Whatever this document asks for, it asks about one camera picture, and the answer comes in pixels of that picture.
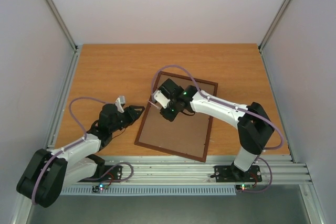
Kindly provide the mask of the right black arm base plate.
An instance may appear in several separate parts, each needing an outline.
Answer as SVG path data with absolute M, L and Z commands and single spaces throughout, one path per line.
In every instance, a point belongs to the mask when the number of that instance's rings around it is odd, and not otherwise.
M 235 168 L 233 165 L 214 166 L 214 174 L 217 183 L 242 183 L 262 182 L 260 167 L 252 165 L 246 172 Z

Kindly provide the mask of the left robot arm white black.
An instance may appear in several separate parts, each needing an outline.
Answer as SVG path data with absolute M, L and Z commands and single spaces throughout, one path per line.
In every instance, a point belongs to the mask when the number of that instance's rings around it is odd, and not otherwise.
M 47 208 L 64 188 L 81 180 L 102 180 L 106 174 L 105 161 L 96 154 L 111 142 L 114 132 L 131 126 L 144 110 L 143 106 L 122 108 L 105 104 L 83 137 L 52 151 L 37 150 L 20 177 L 16 191 L 33 204 Z

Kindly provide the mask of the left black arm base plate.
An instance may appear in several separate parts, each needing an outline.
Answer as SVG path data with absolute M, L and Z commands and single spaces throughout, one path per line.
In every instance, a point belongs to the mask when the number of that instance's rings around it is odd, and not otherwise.
M 98 167 L 95 173 L 88 178 L 80 180 L 82 183 L 88 182 L 103 182 L 106 180 L 118 180 L 121 179 L 122 176 L 122 166 L 118 165 L 116 167 L 112 167 L 109 165 L 105 165 L 104 167 Z

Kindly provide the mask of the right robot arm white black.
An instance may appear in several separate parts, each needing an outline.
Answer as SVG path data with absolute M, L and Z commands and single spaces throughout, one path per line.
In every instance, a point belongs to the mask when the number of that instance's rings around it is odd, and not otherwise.
M 184 89 L 171 79 L 164 81 L 152 93 L 152 100 L 160 104 L 160 114 L 170 122 L 187 110 L 191 114 L 209 115 L 234 127 L 238 131 L 240 149 L 230 165 L 229 177 L 235 182 L 242 182 L 249 176 L 250 168 L 274 132 L 260 104 L 228 102 L 197 86 L 189 85 Z

